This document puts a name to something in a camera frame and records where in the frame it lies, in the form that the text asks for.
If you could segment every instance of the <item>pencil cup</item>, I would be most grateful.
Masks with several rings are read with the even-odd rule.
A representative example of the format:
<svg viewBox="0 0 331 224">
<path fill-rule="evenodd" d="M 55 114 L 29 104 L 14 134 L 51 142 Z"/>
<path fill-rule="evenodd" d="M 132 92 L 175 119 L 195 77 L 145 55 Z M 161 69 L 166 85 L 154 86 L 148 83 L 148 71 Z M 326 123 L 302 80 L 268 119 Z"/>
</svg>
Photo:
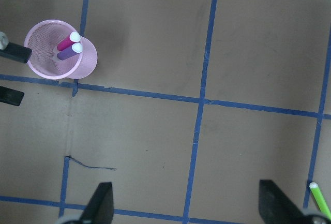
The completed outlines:
<svg viewBox="0 0 331 224">
<path fill-rule="evenodd" d="M 94 45 L 81 37 L 82 52 L 65 60 L 53 59 L 54 48 L 76 30 L 64 21 L 46 20 L 35 25 L 27 34 L 25 47 L 32 49 L 27 62 L 37 75 L 58 80 L 62 78 L 85 78 L 95 69 L 98 61 Z"/>
</svg>

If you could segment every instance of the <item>blue tape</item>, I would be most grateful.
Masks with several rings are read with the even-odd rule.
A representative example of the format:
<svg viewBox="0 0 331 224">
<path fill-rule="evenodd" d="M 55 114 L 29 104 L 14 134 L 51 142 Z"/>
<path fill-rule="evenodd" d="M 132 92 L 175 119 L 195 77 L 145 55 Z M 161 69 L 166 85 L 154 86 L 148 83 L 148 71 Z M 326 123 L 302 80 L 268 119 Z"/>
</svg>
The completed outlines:
<svg viewBox="0 0 331 224">
<path fill-rule="evenodd" d="M 19 77 L 19 76 L 4 75 L 4 74 L 0 74 L 0 80 L 16 81 L 16 82 L 24 82 L 24 83 L 37 83 L 37 84 L 58 86 L 58 87 L 64 87 L 64 88 L 72 88 L 74 86 L 73 83 L 69 83 L 69 82 L 59 83 L 57 80 Z"/>
<path fill-rule="evenodd" d="M 59 202 L 36 200 L 36 199 L 29 199 L 29 198 L 0 196 L 0 201 L 26 203 L 26 204 L 43 205 L 43 206 L 51 206 L 51 207 L 60 207 Z"/>
<path fill-rule="evenodd" d="M 130 211 L 130 210 L 115 210 L 115 214 L 145 217 L 152 219 L 161 219 L 161 220 L 172 220 L 172 221 L 182 221 L 183 219 L 181 216 L 162 215 L 162 214 L 154 214 L 154 213 L 138 212 L 138 211 Z"/>
<path fill-rule="evenodd" d="M 280 113 L 280 114 L 307 116 L 307 117 L 314 117 L 314 118 L 318 118 L 321 115 L 319 113 L 309 112 L 309 111 L 283 109 L 283 108 L 268 107 L 268 106 L 261 106 L 261 105 L 247 104 L 247 103 L 231 102 L 231 101 L 220 101 L 220 100 L 205 99 L 205 104 L 220 105 L 220 106 L 230 107 L 230 108 L 266 111 L 266 112 Z"/>
<path fill-rule="evenodd" d="M 331 120 L 331 114 L 323 114 L 323 119 Z"/>
<path fill-rule="evenodd" d="M 70 208 L 72 210 L 84 210 L 86 208 L 85 205 L 80 205 L 80 204 L 70 204 L 70 203 L 65 203 L 64 204 L 65 208 Z"/>
<path fill-rule="evenodd" d="M 203 107 L 204 107 L 204 101 L 205 101 L 207 70 L 208 70 L 210 48 L 212 45 L 212 36 L 213 36 L 213 29 L 214 29 L 216 6 L 217 6 L 217 0 L 212 0 L 211 6 L 210 6 L 207 39 L 206 39 L 206 46 L 205 46 L 205 55 L 204 55 L 202 75 L 201 75 L 199 106 L 198 106 L 197 119 L 196 119 L 195 128 L 194 128 L 191 162 L 190 162 L 190 169 L 189 169 L 189 175 L 188 175 L 188 181 L 187 181 L 185 205 L 184 205 L 184 211 L 183 211 L 183 221 L 182 221 L 183 224 L 187 224 L 189 221 L 189 211 L 190 211 L 190 204 L 191 204 L 191 197 L 192 197 L 195 165 L 196 165 L 197 154 L 198 154 L 200 127 L 201 127 Z"/>
<path fill-rule="evenodd" d="M 75 95 L 78 92 L 78 79 L 75 79 L 73 81 L 73 87 L 72 87 L 72 97 L 75 97 Z"/>
<path fill-rule="evenodd" d="M 70 162 L 70 159 L 68 157 L 64 157 L 61 196 L 60 196 L 61 207 L 60 207 L 59 214 L 58 214 L 59 217 L 63 216 L 64 209 L 65 209 L 67 185 L 68 185 L 69 162 Z"/>
<path fill-rule="evenodd" d="M 194 97 L 168 95 L 168 94 L 144 92 L 144 91 L 135 91 L 132 89 L 123 89 L 123 88 L 115 88 L 115 87 L 105 88 L 103 86 L 82 84 L 82 83 L 78 84 L 78 88 L 87 89 L 90 91 L 101 91 L 101 92 L 125 94 L 125 95 L 132 95 L 132 96 L 143 96 L 143 97 L 159 98 L 159 99 L 165 99 L 165 100 L 184 101 L 184 102 L 193 102 L 193 103 L 199 102 L 199 99 L 194 98 Z"/>
<path fill-rule="evenodd" d="M 80 28 L 79 28 L 79 34 L 81 36 L 85 35 L 87 10 L 88 10 L 88 0 L 83 0 L 82 14 L 81 14 L 81 25 L 80 25 Z"/>
<path fill-rule="evenodd" d="M 220 220 L 206 220 L 206 219 L 197 219 L 190 218 L 190 223 L 198 223 L 198 224 L 240 224 L 236 222 L 228 222 L 228 221 L 220 221 Z"/>
<path fill-rule="evenodd" d="M 324 108 L 325 108 L 325 100 L 326 100 L 327 84 L 328 84 L 328 80 L 329 80 L 330 65 L 331 65 L 331 28 L 329 31 L 329 40 L 328 40 L 328 45 L 327 45 L 323 84 L 322 84 L 321 98 L 320 98 L 319 113 L 321 114 L 321 116 L 317 119 L 314 143 L 313 143 L 312 152 L 311 152 L 308 179 L 307 179 L 307 187 L 306 187 L 304 204 L 303 204 L 303 207 L 305 207 L 305 208 L 308 207 L 308 203 L 309 203 L 309 195 L 310 195 L 309 184 L 312 182 L 313 177 L 314 177 L 314 170 L 315 170 L 315 164 L 316 164 L 316 158 L 317 158 L 317 152 L 318 152 L 318 148 L 319 148 L 320 134 L 321 134 L 321 128 L 322 128 L 322 121 L 323 121 L 322 117 L 328 116 L 328 115 L 323 115 L 323 112 L 324 112 Z"/>
<path fill-rule="evenodd" d="M 315 170 L 315 164 L 316 164 L 316 158 L 317 158 L 317 150 L 319 148 L 321 128 L 322 128 L 322 118 L 318 118 L 317 124 L 316 124 L 315 136 L 314 136 L 314 143 L 312 145 L 312 152 L 311 152 L 311 158 L 310 158 L 310 165 L 309 165 L 309 172 L 308 172 L 308 179 L 307 179 L 307 186 L 306 186 L 306 191 L 305 191 L 303 208 L 307 208 L 308 203 L 309 203 L 309 196 L 310 196 L 309 184 L 313 181 L 313 177 L 314 177 L 314 170 Z"/>
</svg>

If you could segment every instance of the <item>white marker cap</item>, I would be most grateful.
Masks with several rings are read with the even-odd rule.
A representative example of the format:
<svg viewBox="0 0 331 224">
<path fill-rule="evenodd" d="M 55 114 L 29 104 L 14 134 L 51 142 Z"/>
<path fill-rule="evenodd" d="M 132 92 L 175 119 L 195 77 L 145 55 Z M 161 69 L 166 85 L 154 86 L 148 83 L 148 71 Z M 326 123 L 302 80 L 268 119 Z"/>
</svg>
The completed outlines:
<svg viewBox="0 0 331 224">
<path fill-rule="evenodd" d="M 76 53 L 81 53 L 83 51 L 83 46 L 80 43 L 75 43 L 72 45 L 72 50 Z"/>
<path fill-rule="evenodd" d="M 75 32 L 72 32 L 72 33 L 70 34 L 70 40 L 71 40 L 72 42 L 79 42 L 79 41 L 81 41 L 81 36 L 80 36 L 79 33 L 77 33 L 76 31 L 75 31 Z"/>
<path fill-rule="evenodd" d="M 316 189 L 316 188 L 318 188 L 318 185 L 317 185 L 317 183 L 315 183 L 315 182 L 311 182 L 311 183 L 309 184 L 309 188 L 311 188 L 311 189 Z"/>
</svg>

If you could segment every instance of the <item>purple marker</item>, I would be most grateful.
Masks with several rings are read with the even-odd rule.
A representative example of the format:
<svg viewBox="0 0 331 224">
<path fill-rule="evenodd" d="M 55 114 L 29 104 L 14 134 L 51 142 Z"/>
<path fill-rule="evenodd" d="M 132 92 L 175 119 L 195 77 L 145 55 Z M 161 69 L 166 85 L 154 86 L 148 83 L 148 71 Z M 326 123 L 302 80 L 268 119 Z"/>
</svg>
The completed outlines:
<svg viewBox="0 0 331 224">
<path fill-rule="evenodd" d="M 59 51 L 63 51 L 64 49 L 68 48 L 69 46 L 75 44 L 76 42 L 81 41 L 81 36 L 77 32 L 72 32 L 68 35 L 64 40 L 62 40 L 58 45 L 57 49 Z"/>
<path fill-rule="evenodd" d="M 75 43 L 72 46 L 64 49 L 63 51 L 59 52 L 56 56 L 60 60 L 65 60 L 72 56 L 75 56 L 83 51 L 83 46 L 80 43 Z"/>
</svg>

